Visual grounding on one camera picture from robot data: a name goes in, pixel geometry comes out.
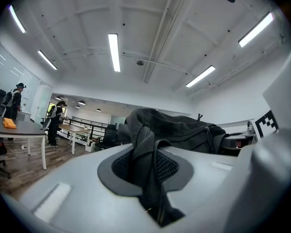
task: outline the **cap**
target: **cap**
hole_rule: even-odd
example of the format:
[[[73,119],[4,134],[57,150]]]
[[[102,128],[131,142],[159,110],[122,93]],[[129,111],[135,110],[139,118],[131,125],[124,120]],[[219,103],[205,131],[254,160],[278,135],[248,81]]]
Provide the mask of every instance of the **cap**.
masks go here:
[[[19,83],[16,85],[17,88],[26,88],[26,86],[23,83]]]

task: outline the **orange object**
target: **orange object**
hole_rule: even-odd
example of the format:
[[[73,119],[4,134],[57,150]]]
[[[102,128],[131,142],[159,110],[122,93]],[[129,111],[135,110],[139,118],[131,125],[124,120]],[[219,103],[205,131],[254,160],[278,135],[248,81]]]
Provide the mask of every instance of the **orange object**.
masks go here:
[[[16,129],[16,125],[10,118],[4,118],[3,124],[6,128]]]

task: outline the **wooden floor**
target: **wooden floor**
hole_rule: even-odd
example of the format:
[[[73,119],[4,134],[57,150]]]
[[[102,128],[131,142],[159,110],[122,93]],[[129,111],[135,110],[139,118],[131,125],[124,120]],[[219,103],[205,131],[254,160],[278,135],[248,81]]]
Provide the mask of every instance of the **wooden floor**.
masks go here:
[[[75,154],[72,155],[71,142],[59,137],[57,141],[59,147],[54,148],[50,145],[46,145],[45,147],[47,169],[43,170],[41,147],[34,145],[35,143],[40,145],[41,139],[31,139],[31,154],[28,155],[27,152],[13,153],[13,151],[23,152],[19,145],[27,146],[27,139],[4,141],[8,152],[6,155],[1,155],[0,160],[5,160],[6,166],[3,166],[2,164],[0,164],[0,166],[11,174],[11,179],[8,179],[6,174],[0,172],[1,192],[9,194],[15,199],[19,199],[22,193],[29,186],[31,186],[37,180],[41,179],[43,176],[47,175],[63,163],[73,158],[88,154],[88,152],[85,151],[85,146],[75,144]]]

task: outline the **wooden table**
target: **wooden table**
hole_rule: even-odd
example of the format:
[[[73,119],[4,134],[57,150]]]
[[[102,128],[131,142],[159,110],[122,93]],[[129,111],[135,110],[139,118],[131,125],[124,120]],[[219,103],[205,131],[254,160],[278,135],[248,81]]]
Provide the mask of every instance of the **wooden table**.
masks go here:
[[[81,127],[78,127],[75,125],[70,125],[70,124],[60,124],[58,127],[71,133],[70,141],[71,141],[71,138],[73,137],[72,154],[74,154],[74,146],[75,146],[77,133],[88,133],[87,134],[87,145],[89,144],[89,133],[91,131],[90,129],[84,129],[84,128],[81,128]]]
[[[33,122],[24,122],[13,120],[16,125],[16,129],[5,128],[3,125],[3,118],[0,117],[0,137],[8,137],[8,138],[27,138],[28,146],[27,153],[30,155],[30,138],[42,138],[41,144],[41,155],[42,155],[42,166],[43,169],[47,169],[47,164],[45,161],[45,136],[43,130],[39,128],[39,126],[35,125]]]

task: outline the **black bag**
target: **black bag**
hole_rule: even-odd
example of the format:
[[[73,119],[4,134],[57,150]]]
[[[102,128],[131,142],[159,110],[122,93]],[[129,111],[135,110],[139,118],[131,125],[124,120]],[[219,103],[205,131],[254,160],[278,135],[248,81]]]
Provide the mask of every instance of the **black bag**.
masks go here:
[[[215,124],[199,119],[168,116],[154,109],[137,109],[126,118],[125,124],[119,125],[121,142],[132,143],[134,147],[125,180],[143,189],[139,201],[161,226],[178,220],[183,214],[170,206],[162,188],[163,181],[177,171],[174,170],[176,163],[172,165],[168,158],[161,158],[158,148],[173,146],[202,153],[217,153],[226,135]]]

